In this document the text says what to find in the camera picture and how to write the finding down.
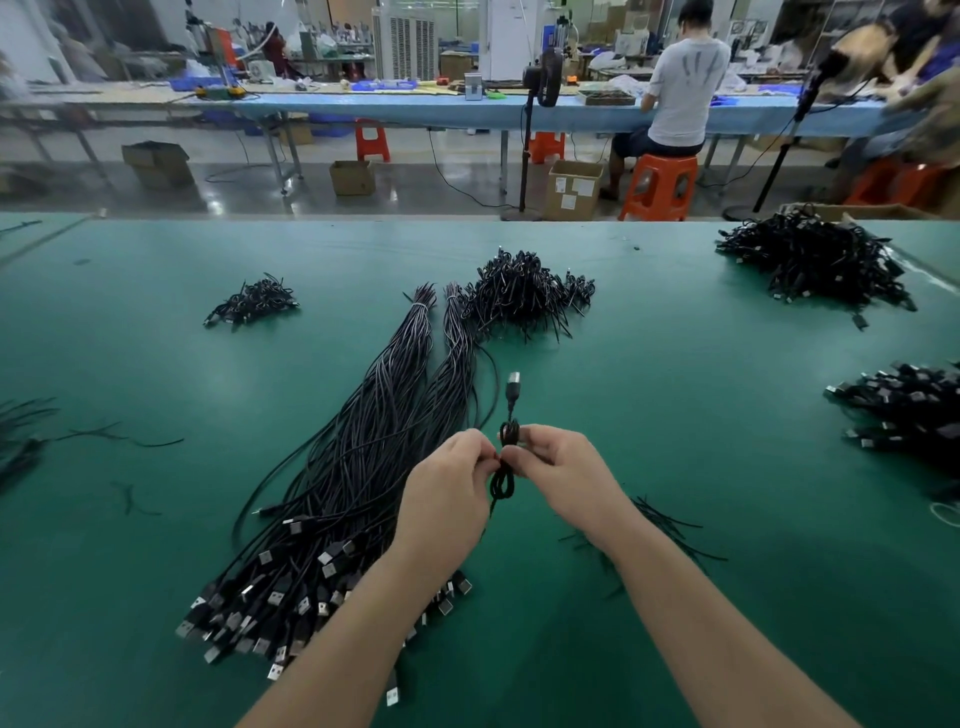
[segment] black shorts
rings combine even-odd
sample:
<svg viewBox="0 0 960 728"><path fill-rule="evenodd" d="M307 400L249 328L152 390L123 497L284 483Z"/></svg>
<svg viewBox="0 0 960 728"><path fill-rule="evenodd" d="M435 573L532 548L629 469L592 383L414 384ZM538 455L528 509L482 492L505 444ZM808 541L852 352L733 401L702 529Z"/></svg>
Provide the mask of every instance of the black shorts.
<svg viewBox="0 0 960 728"><path fill-rule="evenodd" d="M647 130L639 129L630 133L619 133L613 137L613 153L621 159L627 157L643 157L643 155L654 155L655 157L696 157L697 153L704 148L703 142L694 147L668 147L665 144L658 144L647 136Z"/></svg>

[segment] black wire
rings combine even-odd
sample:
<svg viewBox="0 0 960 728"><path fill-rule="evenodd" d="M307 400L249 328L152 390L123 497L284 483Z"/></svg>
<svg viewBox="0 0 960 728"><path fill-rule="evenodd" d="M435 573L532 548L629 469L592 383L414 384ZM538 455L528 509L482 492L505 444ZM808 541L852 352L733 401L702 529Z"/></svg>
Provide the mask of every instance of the black wire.
<svg viewBox="0 0 960 728"><path fill-rule="evenodd" d="M440 179L445 182L447 187L449 187L450 189L456 190L462 195L467 195L471 200L473 200L480 207L489 207L491 209L500 209L501 207L513 207L514 209L516 209L516 205L511 205L510 203L502 203L501 205L488 205L487 203L482 203L479 200L477 200L475 197L473 197L473 195L471 195L469 192L465 192L459 187L454 187L452 184L450 184L450 182L447 180L447 178L444 176L444 173L440 169L440 163L437 161L437 150L434 149L434 146L433 146L433 131L431 129L427 129L426 135L430 139L430 151L433 152L433 164L435 167L437 167L437 174L440 175Z"/></svg>

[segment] hand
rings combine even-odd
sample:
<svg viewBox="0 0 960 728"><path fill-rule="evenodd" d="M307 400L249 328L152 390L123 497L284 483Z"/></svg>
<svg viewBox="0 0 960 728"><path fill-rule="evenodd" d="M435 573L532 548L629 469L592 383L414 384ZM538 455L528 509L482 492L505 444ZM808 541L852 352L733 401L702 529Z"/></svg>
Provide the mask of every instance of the hand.
<svg viewBox="0 0 960 728"><path fill-rule="evenodd" d="M436 589L460 568L487 526L487 478L500 467L478 429L458 432L407 477L390 551Z"/></svg>
<svg viewBox="0 0 960 728"><path fill-rule="evenodd" d="M564 521L609 553L614 531L637 510L590 440L579 432L527 425L520 428L519 442L526 449L507 445L500 458L533 480Z"/></svg>

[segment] pile of cables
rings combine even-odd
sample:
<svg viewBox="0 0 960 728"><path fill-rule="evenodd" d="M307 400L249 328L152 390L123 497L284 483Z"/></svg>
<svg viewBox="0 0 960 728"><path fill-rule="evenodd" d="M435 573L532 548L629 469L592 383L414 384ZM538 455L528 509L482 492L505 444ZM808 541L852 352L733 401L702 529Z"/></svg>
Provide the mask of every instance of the pile of cables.
<svg viewBox="0 0 960 728"><path fill-rule="evenodd" d="M720 234L717 252L770 273L775 299L792 303L812 295L833 298L854 310L853 322L860 330L868 326L860 311L874 298L917 310L897 281L903 269L887 253L884 244L889 239L873 237L857 225L825 222L796 208Z"/></svg>
<svg viewBox="0 0 960 728"><path fill-rule="evenodd" d="M340 411L257 485L234 525L235 541L266 486L307 452L282 501L255 512L268 524L207 584L177 629L206 642L208 663L252 653L269 660L267 676L276 680L390 545L413 467L471 419L486 421L473 388L476 347L457 288L445 293L447 354L435 373L427 376L436 293L424 285ZM461 572L452 574L408 640L470 588ZM388 704L398 701L396 677L391 683Z"/></svg>
<svg viewBox="0 0 960 728"><path fill-rule="evenodd" d="M581 316L596 292L592 280L583 276L566 277L544 268L536 253L519 251L510 255L502 248L483 268L480 279L460 293L464 317L482 338L497 326L514 325L527 341L538 329L551 329L560 340L560 332L570 336L566 311L573 308Z"/></svg>
<svg viewBox="0 0 960 728"><path fill-rule="evenodd" d="M204 326L215 324L218 318L228 324L248 324L272 313L300 306L294 299L293 289L283 287L283 279L277 280L269 273L263 275L265 279L250 285L244 281L239 293L210 311L210 315L204 319Z"/></svg>
<svg viewBox="0 0 960 728"><path fill-rule="evenodd" d="M47 441L34 434L24 437L23 430L59 412L50 406L52 402L47 399L0 404L0 490L39 462L40 452Z"/></svg>
<svg viewBox="0 0 960 728"><path fill-rule="evenodd" d="M901 362L891 369L827 387L841 404L873 419L847 437L865 449L916 454L960 477L960 373Z"/></svg>

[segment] black cord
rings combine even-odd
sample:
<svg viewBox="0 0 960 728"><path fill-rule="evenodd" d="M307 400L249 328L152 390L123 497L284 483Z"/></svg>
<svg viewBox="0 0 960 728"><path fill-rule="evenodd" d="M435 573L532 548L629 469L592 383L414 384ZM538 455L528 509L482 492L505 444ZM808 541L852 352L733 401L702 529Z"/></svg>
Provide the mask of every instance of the black cord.
<svg viewBox="0 0 960 728"><path fill-rule="evenodd" d="M808 113L807 116L809 116L810 114L814 114L814 113L825 113L826 111L832 111L832 110L836 109L837 107L843 106L844 104L848 104L848 103L850 103L850 102L852 102L852 101L856 101L856 94L858 94L860 91L862 91L862 90L864 89L864 87L867 85L868 82L869 82L869 79L868 79L867 81L863 82L863 84L860 86L860 88L858 88L856 91L854 91L854 92L853 92L852 94L850 94L849 96L844 97L843 99L841 99L840 101L838 101L838 102L837 102L836 104L834 104L833 106L826 107L825 109L815 109L815 110L811 111L810 113ZM730 180L729 182L717 182L717 183L715 183L715 184L699 184L698 186L699 186L701 189L712 189L713 187L726 187L728 184L733 184L734 182L737 182L738 180L742 180L744 177L746 177L747 175L749 175L751 172L754 171L754 167L756 166L756 163L760 161L760 158L763 157L763 155L765 155L767 152L769 152L769 151L773 148L773 146L774 146L778 141L780 141L780 137L781 137L781 136L783 135L783 133L787 130L787 127L789 127L791 124L793 124L793 121L794 121L794 120L791 118L790 121L788 121L788 122L786 123L786 125L783 127L783 129L780 130L780 133L778 133L778 134L774 137L774 140L770 142L770 144L767 146L766 149L764 149L762 152L760 152L759 156L758 156L756 159L754 159L753 164L751 164L750 167L747 169L747 171L744 172L742 175L740 175L739 177L734 177L734 178L733 178L732 180Z"/></svg>
<svg viewBox="0 0 960 728"><path fill-rule="evenodd" d="M434 149L434 146L433 146L433 130L427 129L426 135L430 139L430 151L433 152L433 163L434 163L434 166L437 167L437 174L440 175L440 179L446 183L447 187L449 187L450 189L456 190L462 195L467 195L471 200L473 200L480 207L489 207L491 209L500 209L501 207L513 207L514 209L516 209L516 205L511 205L510 203L503 203L501 205L488 205L487 203L482 203L479 200L477 200L475 197L473 197L473 195L471 195L469 192L465 192L459 187L454 187L452 184L450 184L450 182L447 181L446 177L444 176L444 173L440 169L440 163L437 161L437 150Z"/></svg>

